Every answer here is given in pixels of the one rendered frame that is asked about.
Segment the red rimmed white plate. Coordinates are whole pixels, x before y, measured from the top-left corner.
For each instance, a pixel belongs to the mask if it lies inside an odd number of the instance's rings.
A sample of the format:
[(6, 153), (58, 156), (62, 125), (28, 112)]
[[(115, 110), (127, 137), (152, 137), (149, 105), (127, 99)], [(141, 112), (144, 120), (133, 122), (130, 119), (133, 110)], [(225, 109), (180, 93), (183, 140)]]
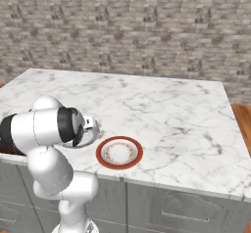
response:
[(96, 159), (103, 166), (124, 170), (137, 165), (143, 157), (141, 144), (127, 136), (114, 136), (102, 141), (96, 148)]

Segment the narrow grey cupboard front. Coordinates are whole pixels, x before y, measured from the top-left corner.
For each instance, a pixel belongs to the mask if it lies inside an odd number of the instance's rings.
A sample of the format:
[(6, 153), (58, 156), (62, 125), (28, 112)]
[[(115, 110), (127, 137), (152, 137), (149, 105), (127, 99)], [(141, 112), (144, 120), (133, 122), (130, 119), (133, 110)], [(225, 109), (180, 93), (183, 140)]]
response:
[(100, 233), (126, 233), (126, 188), (123, 182), (99, 179), (97, 196), (85, 207)]

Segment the wide grey drawer front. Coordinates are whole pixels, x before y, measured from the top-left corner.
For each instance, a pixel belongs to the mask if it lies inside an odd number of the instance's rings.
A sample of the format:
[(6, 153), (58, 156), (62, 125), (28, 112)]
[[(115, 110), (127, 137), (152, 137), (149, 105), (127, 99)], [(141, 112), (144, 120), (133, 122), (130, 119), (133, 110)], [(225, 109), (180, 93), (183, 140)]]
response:
[[(176, 219), (161, 215), (186, 215), (209, 223)], [(146, 233), (225, 233), (233, 211), (229, 202), (214, 197), (174, 190), (127, 185), (127, 221), (130, 228)]]

